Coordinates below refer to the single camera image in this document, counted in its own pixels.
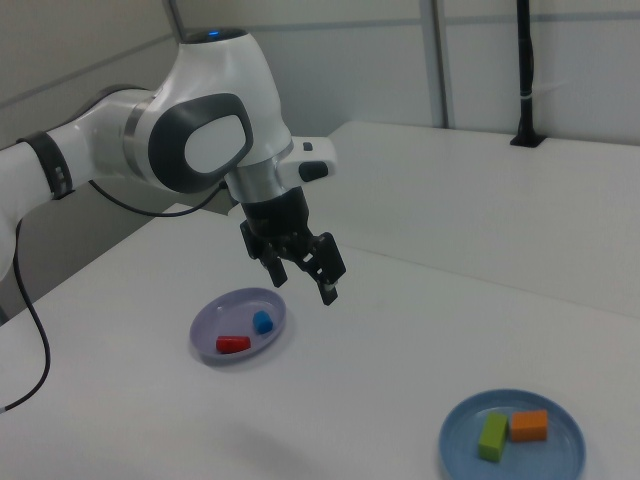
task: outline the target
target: green block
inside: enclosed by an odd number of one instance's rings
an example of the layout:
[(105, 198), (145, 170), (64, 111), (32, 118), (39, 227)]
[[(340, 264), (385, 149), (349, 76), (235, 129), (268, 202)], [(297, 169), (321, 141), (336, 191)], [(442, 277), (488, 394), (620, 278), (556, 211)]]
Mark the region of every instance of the green block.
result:
[(478, 442), (478, 454), (480, 458), (490, 462), (499, 462), (502, 450), (507, 441), (509, 419), (500, 413), (489, 413), (482, 428), (480, 441)]

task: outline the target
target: white wall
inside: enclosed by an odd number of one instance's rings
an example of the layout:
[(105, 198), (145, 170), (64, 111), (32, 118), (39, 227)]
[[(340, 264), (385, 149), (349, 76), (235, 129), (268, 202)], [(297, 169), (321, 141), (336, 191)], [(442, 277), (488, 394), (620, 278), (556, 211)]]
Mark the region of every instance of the white wall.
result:
[[(516, 2), (443, 0), (451, 126), (515, 133)], [(640, 144), (640, 2), (532, 0), (536, 129)]]
[(0, 105), (167, 33), (158, 0), (3, 2)]
[(441, 122), (439, 106), (432, 105), (439, 99), (437, 65), (426, 54), (423, 32), (431, 12), (420, 0), (195, 0), (178, 6), (187, 28), (242, 26), (256, 37), (294, 134), (328, 135), (348, 120)]

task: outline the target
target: black cable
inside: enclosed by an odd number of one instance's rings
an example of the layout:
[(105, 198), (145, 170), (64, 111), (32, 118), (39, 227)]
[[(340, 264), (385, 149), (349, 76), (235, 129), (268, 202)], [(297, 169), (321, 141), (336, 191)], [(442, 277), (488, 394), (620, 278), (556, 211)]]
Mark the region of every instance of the black cable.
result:
[(224, 182), (222, 182), (220, 185), (218, 185), (216, 188), (213, 189), (213, 191), (209, 194), (209, 196), (207, 198), (205, 198), (202, 202), (200, 202), (198, 205), (196, 205), (195, 207), (189, 208), (187, 210), (183, 210), (182, 212), (176, 212), (176, 213), (155, 213), (155, 212), (147, 212), (145, 210), (140, 210), (139, 208), (135, 208), (132, 207), (130, 205), (127, 205), (126, 203), (121, 202), (120, 200), (118, 200), (115, 197), (112, 197), (111, 195), (109, 195), (107, 192), (105, 192), (102, 187), (100, 187), (96, 182), (94, 182), (93, 180), (89, 181), (89, 185), (91, 185), (93, 188), (96, 189), (96, 191), (98, 193), (100, 193), (103, 197), (105, 197), (107, 200), (115, 203), (116, 205), (118, 205), (119, 207), (124, 208), (125, 210), (129, 210), (130, 212), (133, 213), (137, 213), (138, 215), (144, 215), (145, 217), (158, 217), (158, 218), (174, 218), (174, 217), (182, 217), (184, 215), (189, 215), (190, 213), (193, 213), (197, 210), (200, 210), (202, 207), (204, 207), (205, 205), (207, 205), (211, 200), (213, 200), (213, 198), (220, 193), (220, 191), (222, 191), (223, 189), (226, 188), (226, 184)]
[(42, 338), (42, 346), (44, 347), (44, 371), (40, 376), (40, 380), (36, 384), (35, 387), (31, 389), (29, 393), (27, 393), (24, 397), (16, 400), (13, 403), (5, 406), (3, 409), (0, 409), (0, 413), (11, 410), (12, 408), (16, 408), (18, 405), (29, 400), (35, 393), (40, 390), (40, 387), (44, 384), (47, 376), (49, 375), (49, 369), (51, 368), (51, 351), (49, 349), (49, 340), (47, 339), (47, 334), (44, 331), (44, 327), (42, 326), (42, 322), (40, 321), (40, 317), (38, 316), (38, 312), (33, 307), (33, 302), (29, 298), (29, 294), (27, 293), (27, 289), (24, 286), (24, 282), (22, 281), (22, 274), (20, 273), (20, 262), (18, 261), (18, 241), (20, 239), (20, 227), (22, 226), (22, 220), (18, 222), (18, 226), (16, 227), (16, 248), (13, 254), (13, 271), (16, 275), (16, 281), (18, 283), (18, 288), (20, 289), (20, 293), (22, 294), (22, 298), (24, 303), (27, 305), (27, 308), (31, 312), (31, 316), (33, 317), (33, 321), (38, 327), (38, 332), (40, 332), (40, 338)]
[[(220, 183), (220, 185), (218, 185), (216, 188), (214, 188), (213, 191), (202, 202), (200, 202), (195, 207), (189, 208), (187, 210), (183, 210), (182, 212), (155, 213), (155, 212), (147, 212), (147, 211), (144, 211), (144, 210), (140, 210), (138, 208), (131, 207), (131, 206), (121, 202), (117, 198), (115, 198), (115, 197), (109, 195), (107, 192), (105, 192), (93, 180), (91, 180), (89, 182), (89, 184), (93, 188), (95, 188), (96, 191), (98, 191), (101, 195), (103, 195), (106, 199), (108, 199), (111, 202), (115, 203), (119, 207), (124, 208), (125, 210), (129, 210), (130, 212), (134, 212), (134, 213), (137, 213), (139, 215), (144, 215), (144, 216), (147, 216), (147, 217), (160, 217), (160, 218), (172, 218), (172, 217), (181, 217), (181, 216), (184, 216), (184, 215), (189, 215), (190, 213), (193, 213), (193, 212), (195, 212), (197, 210), (200, 210), (202, 207), (207, 205), (211, 200), (213, 200), (213, 198), (218, 193), (220, 193), (220, 191), (222, 191), (223, 189), (227, 188), (226, 184), (224, 182)], [(22, 220), (20, 220), (20, 222), (18, 222), (18, 226), (16, 227), (16, 248), (15, 248), (15, 251), (14, 251), (14, 254), (13, 254), (13, 271), (15, 273), (16, 282), (18, 283), (18, 288), (20, 289), (20, 293), (22, 294), (22, 298), (24, 300), (24, 303), (26, 304), (27, 308), (29, 309), (29, 312), (31, 312), (31, 317), (33, 318), (33, 321), (36, 324), (36, 327), (38, 328), (38, 332), (40, 333), (40, 338), (42, 339), (42, 346), (44, 347), (44, 370), (42, 372), (42, 375), (40, 376), (40, 380), (38, 380), (38, 383), (35, 385), (35, 387), (33, 387), (31, 389), (31, 391), (29, 393), (24, 395), (22, 398), (16, 400), (15, 402), (10, 403), (9, 405), (5, 406), (4, 408), (0, 408), (0, 413), (4, 413), (4, 412), (7, 412), (7, 411), (9, 411), (9, 410), (11, 410), (13, 408), (16, 408), (17, 406), (23, 404), (24, 402), (29, 400), (31, 397), (33, 397), (35, 395), (35, 393), (38, 390), (40, 390), (40, 387), (42, 387), (42, 385), (44, 385), (44, 382), (46, 381), (47, 376), (49, 375), (49, 370), (51, 369), (51, 349), (49, 347), (49, 339), (47, 338), (47, 334), (44, 331), (44, 327), (42, 326), (42, 322), (40, 321), (40, 317), (38, 316), (38, 312), (36, 312), (36, 309), (33, 306), (33, 302), (31, 301), (31, 298), (29, 298), (29, 294), (27, 293), (27, 289), (24, 286), (24, 282), (22, 280), (22, 274), (20, 272), (20, 261), (18, 260), (18, 242), (20, 240), (20, 229), (21, 229), (21, 227), (22, 227)]]

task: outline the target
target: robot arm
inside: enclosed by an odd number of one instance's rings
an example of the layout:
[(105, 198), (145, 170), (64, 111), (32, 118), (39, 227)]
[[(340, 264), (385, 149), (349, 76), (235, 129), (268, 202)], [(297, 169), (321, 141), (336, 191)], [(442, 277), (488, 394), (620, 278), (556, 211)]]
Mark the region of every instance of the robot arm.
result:
[(291, 136), (251, 35), (191, 35), (157, 91), (117, 91), (65, 125), (0, 151), (0, 278), (18, 221), (73, 185), (120, 175), (193, 193), (225, 178), (247, 216), (241, 231), (249, 256), (276, 287), (287, 279), (281, 259), (294, 262), (328, 305), (345, 267), (333, 237), (308, 229), (301, 186), (332, 175), (335, 164), (328, 139)]

